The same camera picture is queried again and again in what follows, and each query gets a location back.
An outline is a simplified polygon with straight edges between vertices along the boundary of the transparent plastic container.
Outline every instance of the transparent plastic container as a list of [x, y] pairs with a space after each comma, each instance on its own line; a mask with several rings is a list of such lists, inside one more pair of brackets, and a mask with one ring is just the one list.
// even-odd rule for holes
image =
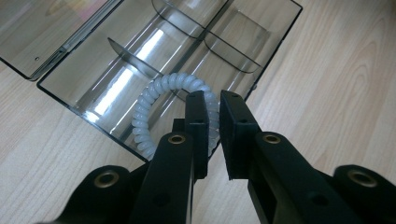
[[[217, 95], [248, 97], [300, 11], [290, 0], [124, 1], [38, 87], [145, 160], [131, 121], [152, 79], [186, 72]], [[155, 102], [154, 141], [184, 118], [185, 95], [168, 92]]]
[[1, 1], [0, 60], [23, 77], [37, 80], [120, 1]]

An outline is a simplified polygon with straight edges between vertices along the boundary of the wood grain surface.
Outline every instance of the wood grain surface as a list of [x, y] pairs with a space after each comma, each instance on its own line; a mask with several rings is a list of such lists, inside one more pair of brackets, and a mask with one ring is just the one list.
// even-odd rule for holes
[[[320, 171], [355, 163], [396, 183], [396, 2], [301, 0], [304, 11], [247, 103]], [[91, 170], [142, 164], [0, 64], [0, 223], [55, 219]], [[194, 189], [193, 223], [258, 223], [221, 150]]]

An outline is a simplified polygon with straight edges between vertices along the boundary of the screw hole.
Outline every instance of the screw hole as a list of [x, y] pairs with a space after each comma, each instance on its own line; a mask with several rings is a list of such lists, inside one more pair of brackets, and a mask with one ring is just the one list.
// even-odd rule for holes
[[350, 170], [347, 175], [353, 182], [366, 188], [374, 188], [378, 184], [374, 178], [362, 171]]
[[267, 134], [262, 138], [265, 142], [271, 143], [271, 144], [278, 144], [280, 143], [280, 138], [278, 136], [272, 135], [272, 134]]
[[172, 144], [182, 144], [184, 141], [186, 141], [186, 138], [183, 135], [176, 134], [170, 136], [168, 141]]
[[95, 178], [94, 185], [99, 189], [105, 189], [117, 183], [119, 178], [119, 174], [112, 170], [104, 171]]

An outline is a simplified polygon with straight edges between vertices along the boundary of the white spiral tube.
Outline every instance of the white spiral tube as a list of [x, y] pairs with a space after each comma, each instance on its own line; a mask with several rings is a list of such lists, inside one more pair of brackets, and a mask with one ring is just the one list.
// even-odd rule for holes
[[216, 147], [219, 138], [219, 102], [216, 95], [210, 90], [203, 80], [186, 73], [165, 75], [157, 77], [151, 81], [137, 98], [136, 109], [132, 120], [134, 141], [137, 143], [137, 149], [142, 151], [142, 155], [149, 160], [152, 159], [155, 146], [149, 135], [149, 111], [154, 102], [160, 95], [174, 90], [185, 90], [188, 92], [203, 91], [207, 114], [209, 116], [209, 156], [212, 149]]

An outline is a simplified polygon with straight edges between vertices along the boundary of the black plastic part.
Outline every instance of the black plastic part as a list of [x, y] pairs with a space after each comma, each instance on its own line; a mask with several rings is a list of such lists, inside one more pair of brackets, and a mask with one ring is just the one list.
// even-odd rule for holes
[[174, 119], [172, 132], [184, 132], [184, 119]]
[[73, 192], [56, 223], [126, 223], [133, 205], [130, 173], [119, 166], [92, 171]]
[[260, 223], [273, 223], [276, 212], [276, 197], [254, 162], [251, 165], [249, 176], [247, 190]]
[[347, 203], [278, 133], [256, 134], [253, 158], [274, 193], [274, 223], [362, 223]]
[[220, 141], [230, 179], [248, 179], [249, 153], [254, 136], [260, 132], [242, 97], [231, 91], [221, 91], [219, 110]]
[[193, 136], [194, 177], [207, 176], [209, 116], [203, 91], [195, 91], [186, 97], [185, 132]]
[[129, 223], [191, 223], [192, 144], [186, 133], [163, 136]]
[[369, 223], [396, 223], [396, 187], [357, 165], [338, 167], [333, 179], [342, 197]]
[[142, 183], [146, 177], [146, 173], [149, 169], [149, 165], [150, 162], [144, 163], [137, 169], [134, 169], [129, 175], [131, 192], [132, 192], [132, 198], [131, 198], [132, 206], [131, 209], [127, 212], [128, 214], [131, 214], [132, 210], [134, 209], [134, 202], [136, 201], [137, 195], [139, 194], [140, 189], [142, 188]]

